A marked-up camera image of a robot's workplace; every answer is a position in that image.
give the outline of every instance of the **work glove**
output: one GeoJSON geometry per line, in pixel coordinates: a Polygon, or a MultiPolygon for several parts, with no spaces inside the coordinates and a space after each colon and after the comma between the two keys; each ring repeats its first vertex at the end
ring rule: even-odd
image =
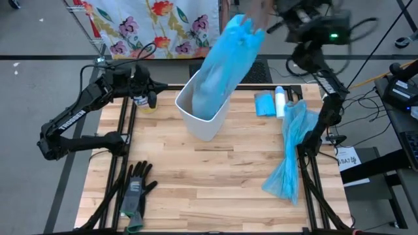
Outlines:
{"type": "Polygon", "coordinates": [[[152,164],[148,166],[147,164],[147,161],[138,162],[135,168],[131,165],[126,176],[125,194],[120,212],[131,219],[127,227],[129,233],[138,232],[142,228],[142,218],[144,217],[146,204],[145,197],[158,184],[153,181],[146,185],[146,177],[152,168],[152,164]]]}

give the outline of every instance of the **white bin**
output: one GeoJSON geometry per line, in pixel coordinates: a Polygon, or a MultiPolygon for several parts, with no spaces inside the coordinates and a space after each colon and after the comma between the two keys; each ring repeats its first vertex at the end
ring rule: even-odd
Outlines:
{"type": "Polygon", "coordinates": [[[191,99],[193,97],[193,85],[199,76],[197,71],[190,81],[184,86],[176,98],[176,106],[182,114],[188,131],[197,138],[204,141],[211,141],[222,127],[229,110],[229,97],[223,103],[216,115],[209,121],[197,118],[192,115],[191,99]]]}

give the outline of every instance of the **floral curtain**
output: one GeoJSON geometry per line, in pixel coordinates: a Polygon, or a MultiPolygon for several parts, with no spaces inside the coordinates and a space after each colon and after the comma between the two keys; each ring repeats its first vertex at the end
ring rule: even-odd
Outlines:
{"type": "Polygon", "coordinates": [[[218,0],[86,0],[88,16],[114,59],[205,57],[219,37],[218,0]],[[145,49],[140,56],[152,48],[145,49]]]}

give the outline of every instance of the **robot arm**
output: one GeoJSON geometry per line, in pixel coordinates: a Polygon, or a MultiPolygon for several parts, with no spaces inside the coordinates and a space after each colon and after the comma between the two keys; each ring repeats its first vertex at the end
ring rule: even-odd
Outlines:
{"type": "Polygon", "coordinates": [[[95,148],[107,148],[114,155],[121,155],[125,140],[120,133],[111,132],[104,136],[83,136],[77,139],[68,139],[61,134],[87,113],[101,109],[115,98],[148,97],[150,107],[154,108],[157,94],[166,88],[166,84],[151,80],[147,68],[140,65],[130,69],[114,67],[107,70],[81,92],[79,99],[70,108],[41,127],[37,145],[47,160],[58,160],[72,151],[95,148]]]}

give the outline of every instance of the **blue plastic wrap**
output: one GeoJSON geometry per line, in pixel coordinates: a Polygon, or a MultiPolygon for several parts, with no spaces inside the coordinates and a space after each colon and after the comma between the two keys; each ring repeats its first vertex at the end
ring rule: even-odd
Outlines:
{"type": "Polygon", "coordinates": [[[257,57],[265,32],[254,34],[250,19],[240,25],[243,17],[236,15],[229,21],[203,62],[192,99],[192,112],[197,118],[211,120],[215,116],[257,57]]]}
{"type": "Polygon", "coordinates": [[[263,184],[263,190],[282,199],[298,202],[298,165],[296,146],[318,122],[318,114],[307,109],[306,101],[285,106],[283,120],[284,160],[263,184]]]}

